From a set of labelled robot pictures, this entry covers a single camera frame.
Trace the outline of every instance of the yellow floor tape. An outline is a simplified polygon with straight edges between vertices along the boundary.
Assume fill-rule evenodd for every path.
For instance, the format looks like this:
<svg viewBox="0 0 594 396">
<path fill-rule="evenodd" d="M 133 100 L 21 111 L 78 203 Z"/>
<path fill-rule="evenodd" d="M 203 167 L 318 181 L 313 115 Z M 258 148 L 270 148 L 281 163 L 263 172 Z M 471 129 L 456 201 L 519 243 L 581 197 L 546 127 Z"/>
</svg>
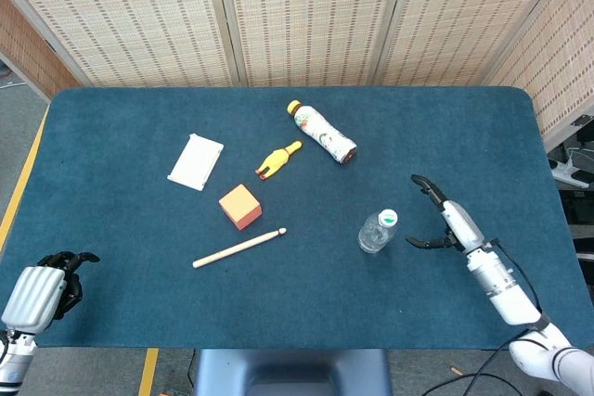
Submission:
<svg viewBox="0 0 594 396">
<path fill-rule="evenodd" d="M 12 193 L 12 197 L 8 202 L 8 207 L 6 208 L 6 212 L 4 214 L 4 217 L 2 218 L 2 222 L 0 223 L 0 253 L 2 253 L 2 250 L 4 249 L 6 240 L 8 239 L 8 232 L 10 231 L 10 226 L 12 226 L 12 222 L 14 222 L 15 215 L 17 214 L 17 209 L 19 208 L 20 199 L 22 198 L 22 194 L 25 191 L 25 186 L 29 181 L 29 176 L 31 175 L 33 163 L 35 161 L 35 157 L 37 156 L 37 150 L 39 149 L 41 135 L 44 131 L 46 116 L 47 110 L 45 111 L 44 117 L 41 119 L 41 124 L 39 124 L 39 128 L 37 129 L 37 134 L 35 135 L 35 139 L 33 140 L 33 144 L 31 146 L 31 149 L 29 150 L 29 155 L 27 155 L 25 165 L 20 171 L 19 180 L 17 181 L 15 190 Z M 142 370 L 142 380 L 140 381 L 138 396 L 150 396 L 150 391 L 152 390 L 152 381 L 155 377 L 155 370 L 157 368 L 158 357 L 158 348 L 147 349 L 147 356 L 145 357 L 145 366 Z"/>
<path fill-rule="evenodd" d="M 142 380 L 138 389 L 138 396 L 150 396 L 152 390 L 152 381 L 155 378 L 157 369 L 157 359 L 159 358 L 158 348 L 148 348 L 145 357 L 145 367 L 142 369 Z"/>
<path fill-rule="evenodd" d="M 8 202 L 8 207 L 6 208 L 6 212 L 4 214 L 4 218 L 0 223 L 0 253 L 4 249 L 4 245 L 6 244 L 6 239 L 8 238 L 8 232 L 10 231 L 10 226 L 15 219 L 15 215 L 17 214 L 17 209 L 19 208 L 20 199 L 22 198 L 22 194 L 25 191 L 25 186 L 29 181 L 29 175 L 31 175 L 31 169 L 33 167 L 33 162 L 35 161 L 35 157 L 37 156 L 37 149 L 39 148 L 39 142 L 41 141 L 41 133 L 44 131 L 45 125 L 45 117 L 47 116 L 47 109 L 45 110 L 45 115 L 41 119 L 41 124 L 39 124 L 39 129 L 37 129 L 37 135 L 33 140 L 33 144 L 31 146 L 31 150 L 29 150 L 29 155 L 27 155 L 27 159 L 25 160 L 25 165 L 20 171 L 20 177 L 17 181 L 17 185 L 15 186 L 15 190 L 12 193 L 12 197 Z"/>
</svg>

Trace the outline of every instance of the drumstick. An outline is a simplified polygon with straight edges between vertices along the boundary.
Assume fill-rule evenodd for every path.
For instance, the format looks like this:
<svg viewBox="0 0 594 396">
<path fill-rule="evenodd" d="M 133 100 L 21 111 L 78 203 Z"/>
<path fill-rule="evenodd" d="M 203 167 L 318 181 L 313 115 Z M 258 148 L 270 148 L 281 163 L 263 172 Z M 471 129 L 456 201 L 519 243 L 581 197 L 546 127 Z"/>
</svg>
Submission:
<svg viewBox="0 0 594 396">
<path fill-rule="evenodd" d="M 216 262 L 217 260 L 224 259 L 224 257 L 228 257 L 229 255 L 237 254 L 238 252 L 252 248 L 260 243 L 264 243 L 265 241 L 271 240 L 275 236 L 282 236 L 287 232 L 286 227 L 281 227 L 277 231 L 268 232 L 267 234 L 262 234 L 261 236 L 257 236 L 256 238 L 252 238 L 251 240 L 244 241 L 243 243 L 239 243 L 238 245 L 232 246 L 231 248 L 219 250 L 214 254 L 211 254 L 207 257 L 203 257 L 201 259 L 196 260 L 192 263 L 192 266 L 195 268 L 200 268 L 205 264 Z"/>
</svg>

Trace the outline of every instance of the plastic bottle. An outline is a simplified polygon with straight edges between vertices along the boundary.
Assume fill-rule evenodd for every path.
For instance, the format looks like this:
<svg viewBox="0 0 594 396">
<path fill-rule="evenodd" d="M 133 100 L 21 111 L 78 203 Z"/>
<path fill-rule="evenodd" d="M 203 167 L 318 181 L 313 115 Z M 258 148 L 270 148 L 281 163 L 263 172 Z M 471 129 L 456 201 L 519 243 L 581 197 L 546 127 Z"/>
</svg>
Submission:
<svg viewBox="0 0 594 396">
<path fill-rule="evenodd" d="M 356 144 L 341 134 L 310 106 L 303 106 L 299 101 L 291 101 L 287 107 L 297 126 L 314 138 L 340 164 L 344 164 L 356 152 Z"/>
<path fill-rule="evenodd" d="M 367 218 L 359 231 L 359 247 L 375 254 L 394 238 L 398 215 L 391 209 L 375 212 Z"/>
</svg>

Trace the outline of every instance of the black chair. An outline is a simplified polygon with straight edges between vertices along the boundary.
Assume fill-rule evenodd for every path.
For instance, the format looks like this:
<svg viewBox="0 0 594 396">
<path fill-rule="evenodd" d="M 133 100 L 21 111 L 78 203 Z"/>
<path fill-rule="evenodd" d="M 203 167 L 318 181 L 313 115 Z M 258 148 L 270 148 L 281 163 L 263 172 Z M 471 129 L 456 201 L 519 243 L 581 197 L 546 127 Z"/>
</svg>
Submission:
<svg viewBox="0 0 594 396">
<path fill-rule="evenodd" d="M 385 350 L 202 350 L 194 396 L 392 396 Z"/>
</svg>

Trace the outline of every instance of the foam block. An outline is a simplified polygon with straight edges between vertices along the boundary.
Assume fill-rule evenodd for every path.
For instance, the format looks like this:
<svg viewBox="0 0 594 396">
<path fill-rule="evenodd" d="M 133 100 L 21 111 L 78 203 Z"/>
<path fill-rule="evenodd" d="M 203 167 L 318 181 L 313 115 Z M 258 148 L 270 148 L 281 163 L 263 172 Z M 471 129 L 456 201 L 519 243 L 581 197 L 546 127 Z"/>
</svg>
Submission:
<svg viewBox="0 0 594 396">
<path fill-rule="evenodd" d="M 245 185 L 238 185 L 231 192 L 219 199 L 219 204 L 226 216 L 238 227 L 246 227 L 262 215 L 262 207 Z"/>
</svg>

